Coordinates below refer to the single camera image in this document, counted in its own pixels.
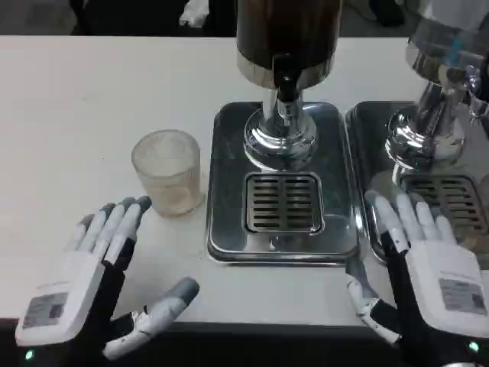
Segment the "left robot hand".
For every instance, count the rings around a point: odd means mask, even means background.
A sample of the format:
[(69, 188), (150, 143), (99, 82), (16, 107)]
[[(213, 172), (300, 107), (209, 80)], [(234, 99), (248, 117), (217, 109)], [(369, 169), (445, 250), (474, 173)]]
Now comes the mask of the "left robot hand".
[(85, 216), (61, 259), (31, 292), (15, 330), (21, 366), (96, 366), (152, 342), (191, 304), (200, 286), (182, 278), (156, 302), (118, 318), (148, 196), (107, 203)]

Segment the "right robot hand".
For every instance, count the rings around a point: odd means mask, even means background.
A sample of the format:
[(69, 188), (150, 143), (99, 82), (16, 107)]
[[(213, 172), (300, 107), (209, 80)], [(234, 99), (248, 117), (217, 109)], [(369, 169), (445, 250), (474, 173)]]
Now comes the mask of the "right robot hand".
[(372, 288), (356, 256), (345, 272), (357, 316), (412, 366), (486, 366), (488, 290), (475, 254), (419, 196), (399, 190), (389, 201), (369, 190), (364, 197), (381, 225), (395, 304)]

